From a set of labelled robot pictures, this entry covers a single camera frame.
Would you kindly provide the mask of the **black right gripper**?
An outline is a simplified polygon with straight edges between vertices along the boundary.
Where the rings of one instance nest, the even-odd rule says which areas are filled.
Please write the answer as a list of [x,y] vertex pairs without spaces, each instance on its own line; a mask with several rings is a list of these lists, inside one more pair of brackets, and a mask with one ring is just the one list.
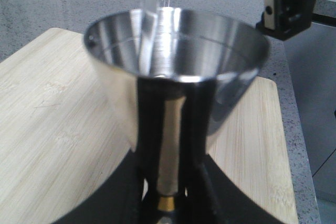
[[307,30],[317,0],[264,0],[264,11],[256,29],[282,41]]

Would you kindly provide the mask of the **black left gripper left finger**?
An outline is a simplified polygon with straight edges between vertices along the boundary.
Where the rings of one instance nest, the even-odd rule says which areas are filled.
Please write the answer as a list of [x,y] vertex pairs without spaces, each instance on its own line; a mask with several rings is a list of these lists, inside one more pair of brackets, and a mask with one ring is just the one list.
[[54,223],[138,223],[144,178],[128,151],[108,179],[86,200]]

